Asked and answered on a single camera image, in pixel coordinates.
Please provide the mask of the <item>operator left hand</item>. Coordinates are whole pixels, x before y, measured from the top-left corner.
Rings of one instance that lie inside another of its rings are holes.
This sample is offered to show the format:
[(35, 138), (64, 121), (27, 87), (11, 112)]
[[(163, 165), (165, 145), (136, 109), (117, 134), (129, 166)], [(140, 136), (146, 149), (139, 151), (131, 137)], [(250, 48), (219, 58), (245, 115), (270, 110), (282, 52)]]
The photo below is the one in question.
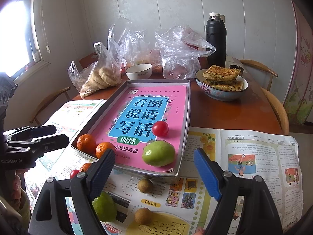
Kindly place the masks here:
[(21, 187), (22, 181), (19, 175), (24, 174), (27, 171), (28, 169), (17, 170), (14, 180), (12, 182), (12, 192), (10, 194), (8, 202), (16, 211), (23, 208), (23, 205), (25, 203), (25, 196)]

